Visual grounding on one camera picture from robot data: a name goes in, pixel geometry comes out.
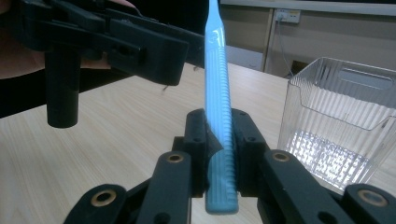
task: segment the wall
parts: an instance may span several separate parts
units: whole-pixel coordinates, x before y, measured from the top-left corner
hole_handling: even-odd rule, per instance
[[[262,53],[269,8],[264,7],[220,7],[227,45]]]
[[[230,45],[265,51],[268,8],[221,6],[221,13]],[[277,29],[273,24],[264,71],[283,77],[288,68]],[[281,23],[280,31],[289,65],[332,57],[396,70],[396,17],[302,11],[300,23]]]
[[[270,42],[265,72],[285,76],[278,25]],[[396,70],[396,18],[303,11],[299,24],[281,23],[288,64],[331,57]]]

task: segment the finger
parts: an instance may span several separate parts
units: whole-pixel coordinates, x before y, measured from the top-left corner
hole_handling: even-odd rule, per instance
[[[0,14],[7,12],[10,6],[11,6],[10,0],[0,0]]]
[[[44,53],[29,49],[21,49],[7,57],[0,52],[0,58],[3,59],[0,60],[0,79],[19,77],[44,68]]]
[[[88,59],[81,59],[82,68],[95,68],[95,69],[109,69],[110,64],[107,62],[107,56],[104,54],[102,59],[99,61],[92,61]]]
[[[135,7],[134,4],[132,4],[132,3],[128,2],[128,1],[126,1],[126,0],[109,0],[109,1],[124,5],[126,7]]]

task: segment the hand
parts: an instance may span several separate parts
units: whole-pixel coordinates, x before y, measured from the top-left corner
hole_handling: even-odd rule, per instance
[[[110,0],[127,7],[134,7],[126,0]],[[11,0],[0,0],[0,14],[9,10]],[[82,59],[84,68],[110,68],[106,58],[101,61]],[[44,53],[26,48],[10,33],[0,28],[0,78],[18,77],[44,68]]]

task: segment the ridged plastic surface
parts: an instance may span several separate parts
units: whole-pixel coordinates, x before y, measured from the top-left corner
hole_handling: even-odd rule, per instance
[[[395,81],[395,71],[316,60],[289,82],[278,147],[332,190],[367,182],[396,147]]]
[[[209,162],[206,211],[233,214],[238,211],[233,158],[233,125],[225,52],[224,27],[217,0],[209,0],[205,28],[205,114],[223,150]]]

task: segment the blue toothbrush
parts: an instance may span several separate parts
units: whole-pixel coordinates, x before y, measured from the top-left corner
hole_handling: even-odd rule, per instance
[[[234,214],[238,211],[238,199],[233,162],[233,124],[224,26],[218,0],[209,0],[205,28],[205,114],[210,130],[222,146],[222,150],[209,162],[206,212]]]

